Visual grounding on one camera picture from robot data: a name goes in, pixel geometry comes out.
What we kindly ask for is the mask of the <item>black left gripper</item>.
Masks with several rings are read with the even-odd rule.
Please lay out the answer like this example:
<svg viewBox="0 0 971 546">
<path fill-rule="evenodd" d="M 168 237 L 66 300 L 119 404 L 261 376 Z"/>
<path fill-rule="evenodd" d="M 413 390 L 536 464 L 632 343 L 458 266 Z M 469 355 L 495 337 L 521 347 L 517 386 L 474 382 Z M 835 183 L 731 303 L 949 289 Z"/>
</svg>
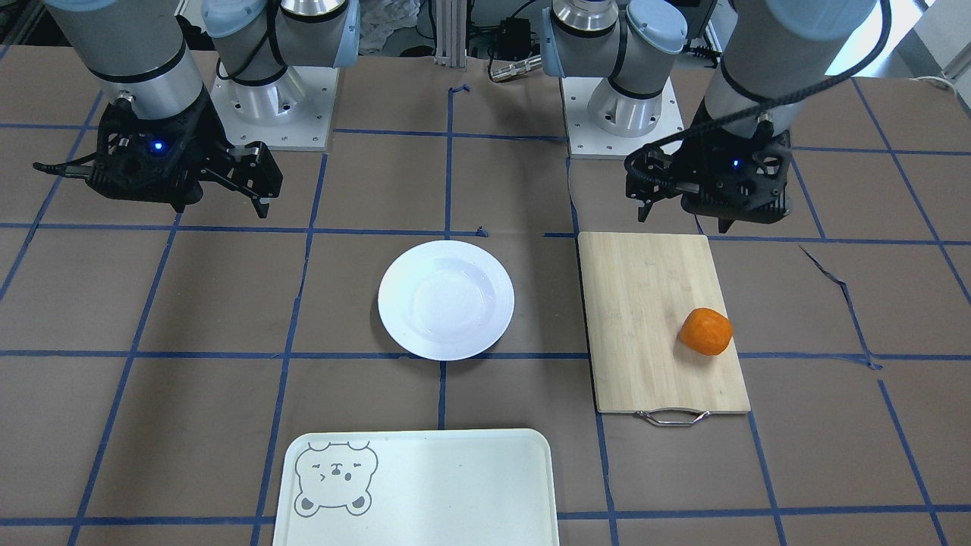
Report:
<svg viewBox="0 0 971 546">
<path fill-rule="evenodd" d="M 712 121 L 701 106 L 688 131 L 642 145 L 624 160 L 625 196 L 640 203 L 638 222 L 656 201 L 676 197 L 687 213 L 717 218 L 718 234 L 736 221 L 774 224 L 790 214 L 790 129 L 777 131 L 767 114 L 749 136 Z"/>
</svg>

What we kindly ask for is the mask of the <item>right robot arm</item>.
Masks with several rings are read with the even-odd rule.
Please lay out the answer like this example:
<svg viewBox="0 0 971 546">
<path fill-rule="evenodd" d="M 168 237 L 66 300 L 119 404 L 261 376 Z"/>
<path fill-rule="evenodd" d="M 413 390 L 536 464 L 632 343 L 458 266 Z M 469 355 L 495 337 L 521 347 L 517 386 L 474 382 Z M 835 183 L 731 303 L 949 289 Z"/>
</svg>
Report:
<svg viewBox="0 0 971 546">
<path fill-rule="evenodd" d="M 37 171 L 75 177 L 108 199 L 156 202 L 177 213 L 213 183 L 243 194 L 266 218 L 282 173 L 270 145 L 229 117 L 190 54 L 176 14 L 149 1 L 49 1 L 46 9 L 101 84 L 107 105 L 95 152 Z M 283 127 L 313 113 L 299 67 L 338 69 L 360 53 L 357 1 L 205 1 L 201 15 L 221 59 L 216 82 L 234 118 Z"/>
</svg>

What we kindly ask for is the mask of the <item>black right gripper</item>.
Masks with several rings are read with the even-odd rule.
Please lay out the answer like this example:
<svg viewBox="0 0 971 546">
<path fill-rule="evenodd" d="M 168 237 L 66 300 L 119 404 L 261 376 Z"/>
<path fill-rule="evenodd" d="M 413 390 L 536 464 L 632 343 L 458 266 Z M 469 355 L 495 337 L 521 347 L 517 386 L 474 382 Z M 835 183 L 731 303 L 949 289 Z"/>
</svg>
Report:
<svg viewBox="0 0 971 546">
<path fill-rule="evenodd" d="M 117 96 L 98 125 L 95 152 L 36 170 L 83 180 L 108 199 L 169 204 L 181 213 L 203 197 L 204 182 L 243 194 L 258 218 L 280 196 L 282 173 L 268 146 L 230 146 L 211 97 L 161 120 L 136 115 L 134 96 Z"/>
</svg>

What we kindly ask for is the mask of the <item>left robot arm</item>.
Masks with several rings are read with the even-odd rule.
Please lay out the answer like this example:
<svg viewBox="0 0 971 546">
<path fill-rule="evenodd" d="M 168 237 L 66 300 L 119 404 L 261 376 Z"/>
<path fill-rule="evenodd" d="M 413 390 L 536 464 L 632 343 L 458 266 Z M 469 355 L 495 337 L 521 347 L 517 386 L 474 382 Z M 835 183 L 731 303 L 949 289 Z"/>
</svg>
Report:
<svg viewBox="0 0 971 546">
<path fill-rule="evenodd" d="M 555 1 L 543 11 L 541 56 L 552 77 L 596 77 L 595 123 L 649 136 L 622 162 L 625 194 L 645 221 L 677 198 L 691 215 L 774 224 L 790 214 L 790 128 L 803 103 L 873 62 L 887 45 L 888 1 L 733 1 L 737 15 L 690 124 L 652 134 L 689 24 L 666 1 Z"/>
</svg>

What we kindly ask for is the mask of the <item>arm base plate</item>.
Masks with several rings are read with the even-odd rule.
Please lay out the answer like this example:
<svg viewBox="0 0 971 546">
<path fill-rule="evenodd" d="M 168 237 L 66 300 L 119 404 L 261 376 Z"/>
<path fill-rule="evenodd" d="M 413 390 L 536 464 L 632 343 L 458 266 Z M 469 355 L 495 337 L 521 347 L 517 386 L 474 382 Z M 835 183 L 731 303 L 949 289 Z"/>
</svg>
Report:
<svg viewBox="0 0 971 546">
<path fill-rule="evenodd" d="M 272 151 L 325 152 L 342 71 L 289 67 L 277 82 L 243 86 L 214 79 L 209 96 L 234 146 L 264 142 Z"/>
<path fill-rule="evenodd" d="M 561 93 L 573 159 L 623 159 L 684 129 L 670 79 L 649 99 L 622 96 L 604 77 L 563 77 Z"/>
</svg>

